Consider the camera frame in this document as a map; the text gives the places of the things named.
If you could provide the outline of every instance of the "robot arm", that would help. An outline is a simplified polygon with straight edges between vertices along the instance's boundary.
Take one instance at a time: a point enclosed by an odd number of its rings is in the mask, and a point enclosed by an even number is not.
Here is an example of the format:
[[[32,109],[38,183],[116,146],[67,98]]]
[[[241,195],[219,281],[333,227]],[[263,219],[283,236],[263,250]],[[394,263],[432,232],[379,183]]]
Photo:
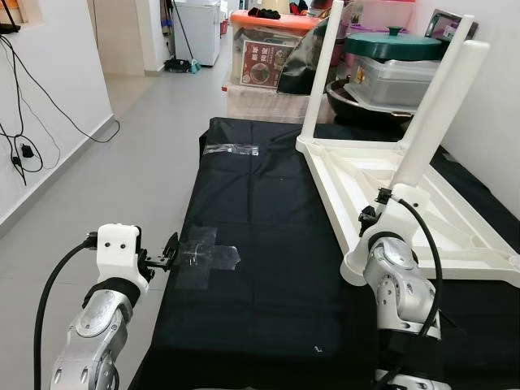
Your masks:
[[[419,334],[433,304],[435,287],[421,275],[411,248],[400,237],[375,237],[369,246],[363,276],[377,302],[381,366],[375,379],[396,371],[389,388],[449,390],[441,381],[439,313],[426,335]]]
[[[154,277],[150,267],[167,271],[177,246],[174,234],[162,256],[152,260],[146,249],[141,249],[138,227],[107,224],[99,228],[98,283],[68,329],[67,345],[54,364],[50,390],[118,388],[115,360],[126,342],[133,307],[148,292]]]

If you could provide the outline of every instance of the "white wall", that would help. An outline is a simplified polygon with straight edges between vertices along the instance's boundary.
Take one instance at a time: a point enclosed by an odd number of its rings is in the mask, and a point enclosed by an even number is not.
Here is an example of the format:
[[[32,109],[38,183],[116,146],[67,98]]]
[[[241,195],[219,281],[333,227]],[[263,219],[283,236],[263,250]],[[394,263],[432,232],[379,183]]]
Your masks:
[[[88,0],[88,4],[95,32],[94,0]],[[96,0],[95,6],[97,42],[103,71],[143,76],[145,64],[134,0]]]
[[[112,115],[98,52],[90,27],[86,0],[41,0],[41,22],[24,26],[8,38],[28,70],[49,91],[54,100],[87,133],[92,133]],[[39,15],[30,11],[30,15]],[[62,150],[62,160],[84,140],[48,103],[45,96],[20,72],[25,99],[41,116]],[[24,108],[25,132],[42,153],[46,166],[55,161],[50,138]],[[20,130],[16,116],[12,71],[0,49],[0,122],[7,132]],[[9,163],[9,146],[0,137],[0,223],[42,182],[51,171],[27,174],[28,187]],[[27,168],[36,165],[27,160]]]
[[[520,2],[417,0],[416,33],[435,8],[472,14],[491,51],[443,146],[520,218]]]
[[[145,70],[156,72],[170,58],[161,28],[161,7],[159,0],[136,0],[137,18],[141,31],[141,46]]]

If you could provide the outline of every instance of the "broom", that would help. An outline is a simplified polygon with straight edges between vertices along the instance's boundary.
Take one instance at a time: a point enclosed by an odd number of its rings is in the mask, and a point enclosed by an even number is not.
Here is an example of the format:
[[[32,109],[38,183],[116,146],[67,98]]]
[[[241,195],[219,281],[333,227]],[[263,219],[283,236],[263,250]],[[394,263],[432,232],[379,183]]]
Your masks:
[[[186,45],[188,45],[189,55],[192,58],[190,71],[192,74],[195,74],[198,71],[200,71],[202,67],[201,67],[201,64],[198,63],[198,61],[193,57],[192,48],[189,47],[188,37],[186,37],[186,32],[185,32],[184,26],[182,24],[182,19],[180,18],[179,10],[177,9],[176,0],[172,0],[172,1],[173,1],[173,7],[175,8],[175,12],[177,13],[177,17],[179,18],[180,27],[182,28],[182,33],[184,34],[184,39],[186,40]]]

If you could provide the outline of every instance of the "plastic storage box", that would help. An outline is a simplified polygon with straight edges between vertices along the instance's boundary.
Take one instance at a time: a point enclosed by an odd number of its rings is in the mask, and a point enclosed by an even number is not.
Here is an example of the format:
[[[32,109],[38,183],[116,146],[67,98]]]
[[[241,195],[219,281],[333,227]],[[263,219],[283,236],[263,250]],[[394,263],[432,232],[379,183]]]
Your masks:
[[[345,89],[362,106],[374,111],[414,113],[440,61],[397,61],[380,63],[356,56],[350,83]]]
[[[276,88],[285,60],[303,36],[320,19],[281,15],[278,20],[248,16],[234,11],[233,56],[230,81],[233,84]]]

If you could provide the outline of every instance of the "orange lid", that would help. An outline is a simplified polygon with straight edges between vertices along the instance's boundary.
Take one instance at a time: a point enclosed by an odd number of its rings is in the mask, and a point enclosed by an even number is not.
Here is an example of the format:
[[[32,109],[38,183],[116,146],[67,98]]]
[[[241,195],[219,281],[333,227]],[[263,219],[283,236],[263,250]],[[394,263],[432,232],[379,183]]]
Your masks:
[[[280,15],[279,19],[257,18],[256,16],[247,15],[247,12],[246,10],[233,11],[229,19],[235,23],[275,28],[293,28],[306,31],[313,29],[321,22],[320,18],[299,15]]]

